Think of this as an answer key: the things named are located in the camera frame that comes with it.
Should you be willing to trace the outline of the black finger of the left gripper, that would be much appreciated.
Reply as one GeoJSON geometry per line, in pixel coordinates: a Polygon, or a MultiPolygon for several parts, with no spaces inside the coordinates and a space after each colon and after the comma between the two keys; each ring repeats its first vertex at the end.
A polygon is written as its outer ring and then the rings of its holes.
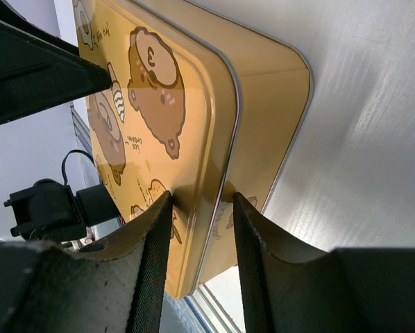
{"type": "Polygon", "coordinates": [[[0,125],[110,86],[106,69],[0,20],[0,125]]]}

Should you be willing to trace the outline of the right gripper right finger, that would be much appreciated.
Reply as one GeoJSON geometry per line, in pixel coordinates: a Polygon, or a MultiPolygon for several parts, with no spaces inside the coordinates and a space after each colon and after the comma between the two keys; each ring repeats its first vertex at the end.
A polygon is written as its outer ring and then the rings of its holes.
{"type": "Polygon", "coordinates": [[[415,248],[325,252],[233,199],[247,332],[415,332],[415,248]]]}

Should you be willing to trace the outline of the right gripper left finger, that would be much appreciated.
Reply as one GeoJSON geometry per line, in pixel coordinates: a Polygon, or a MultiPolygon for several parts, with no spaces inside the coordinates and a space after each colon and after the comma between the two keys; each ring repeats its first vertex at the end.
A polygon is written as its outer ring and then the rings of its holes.
{"type": "Polygon", "coordinates": [[[157,332],[172,214],[166,191],[78,252],[0,242],[0,332],[157,332]]]}

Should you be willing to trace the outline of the silver tin lid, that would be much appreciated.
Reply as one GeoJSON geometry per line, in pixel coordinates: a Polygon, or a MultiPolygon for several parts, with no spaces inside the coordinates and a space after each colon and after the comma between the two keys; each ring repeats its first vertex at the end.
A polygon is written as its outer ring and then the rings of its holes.
{"type": "Polygon", "coordinates": [[[237,79],[225,22],[187,1],[73,1],[80,57],[110,83],[86,99],[98,172],[125,221],[173,195],[166,292],[199,281],[226,183],[237,79]]]}

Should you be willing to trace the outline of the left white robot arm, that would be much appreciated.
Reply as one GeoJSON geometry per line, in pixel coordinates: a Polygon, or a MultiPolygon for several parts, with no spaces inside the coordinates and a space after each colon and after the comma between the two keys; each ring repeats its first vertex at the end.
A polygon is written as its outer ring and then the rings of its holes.
{"type": "MultiPolygon", "coordinates": [[[[0,125],[109,88],[102,67],[28,22],[23,30],[0,19],[0,125]]],[[[67,183],[40,180],[5,201],[25,240],[58,243],[86,235],[86,222],[67,183]]]]}

